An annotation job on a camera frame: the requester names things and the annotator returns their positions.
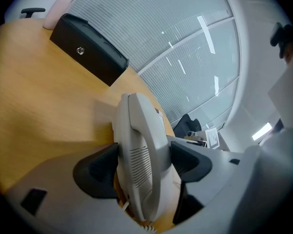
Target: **office chair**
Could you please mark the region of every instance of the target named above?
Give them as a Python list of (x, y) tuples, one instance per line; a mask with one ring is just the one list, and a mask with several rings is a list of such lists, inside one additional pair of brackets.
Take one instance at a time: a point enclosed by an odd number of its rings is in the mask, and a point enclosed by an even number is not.
[(201, 124), (198, 119), (191, 120), (188, 114), (183, 115), (173, 129), (175, 136), (178, 138), (184, 138), (189, 131), (198, 132), (201, 130)]

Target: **wooden desk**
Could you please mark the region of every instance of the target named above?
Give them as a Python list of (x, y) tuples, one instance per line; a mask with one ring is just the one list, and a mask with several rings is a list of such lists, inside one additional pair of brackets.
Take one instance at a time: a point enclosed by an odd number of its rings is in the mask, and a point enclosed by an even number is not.
[[(46, 159), (112, 143), (111, 122), (123, 93), (141, 92), (163, 112), (132, 68), (108, 87), (51, 42), (42, 22), (21, 19), (0, 27), (2, 193)], [(164, 122), (173, 136), (165, 115)], [(170, 225), (177, 201), (165, 219)]]

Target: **white telephone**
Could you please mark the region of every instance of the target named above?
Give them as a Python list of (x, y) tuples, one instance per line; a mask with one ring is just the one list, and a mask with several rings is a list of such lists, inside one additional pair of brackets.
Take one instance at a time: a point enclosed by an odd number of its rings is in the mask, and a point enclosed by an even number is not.
[(124, 94), (113, 122), (117, 175), (139, 221), (155, 221), (169, 202), (172, 170), (165, 130), (143, 94)]

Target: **black plastic part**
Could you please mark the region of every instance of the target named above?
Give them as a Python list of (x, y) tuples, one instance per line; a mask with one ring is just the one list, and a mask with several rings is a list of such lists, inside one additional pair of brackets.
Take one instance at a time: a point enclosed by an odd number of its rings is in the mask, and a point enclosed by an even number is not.
[(277, 44), (279, 46), (280, 59), (283, 58), (286, 46), (289, 42), (293, 41), (293, 26), (285, 25), (282, 27), (282, 24), (277, 22), (272, 30), (272, 35), (270, 37), (270, 45), (275, 47)]
[(88, 21), (71, 14), (60, 18), (50, 40), (108, 86), (129, 64), (129, 60)]
[(229, 161), (232, 164), (238, 165), (240, 163), (239, 159), (233, 158), (232, 160)]
[(25, 18), (31, 18), (35, 12), (45, 12), (45, 8), (27, 8), (21, 10), (21, 14), (26, 13)]
[(75, 183), (95, 198), (116, 198), (113, 187), (118, 165), (118, 144), (113, 143), (101, 151), (80, 160), (73, 170)]
[(189, 131), (198, 132), (201, 130), (201, 124), (198, 119), (192, 121), (188, 114), (183, 115), (173, 129), (175, 136), (178, 138), (184, 138)]
[(46, 194), (45, 190), (31, 189), (21, 202), (21, 206), (31, 215), (35, 215)]
[(212, 169), (211, 160), (176, 141), (171, 142), (171, 162), (183, 182), (197, 182)]
[(284, 125), (283, 125), (281, 119), (279, 119), (278, 122), (273, 127), (273, 129), (270, 131), (270, 134), (279, 133), (283, 128), (284, 128)]
[(203, 207), (195, 197), (188, 194), (185, 183), (182, 182), (178, 206), (172, 222), (174, 224), (180, 224), (196, 214)]

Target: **pink vase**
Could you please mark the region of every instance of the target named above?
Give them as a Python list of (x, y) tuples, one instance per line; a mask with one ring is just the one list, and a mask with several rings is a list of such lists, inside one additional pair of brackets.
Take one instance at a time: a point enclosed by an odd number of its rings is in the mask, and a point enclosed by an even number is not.
[(43, 27), (53, 30), (60, 17), (67, 11), (71, 0), (56, 0), (44, 19)]

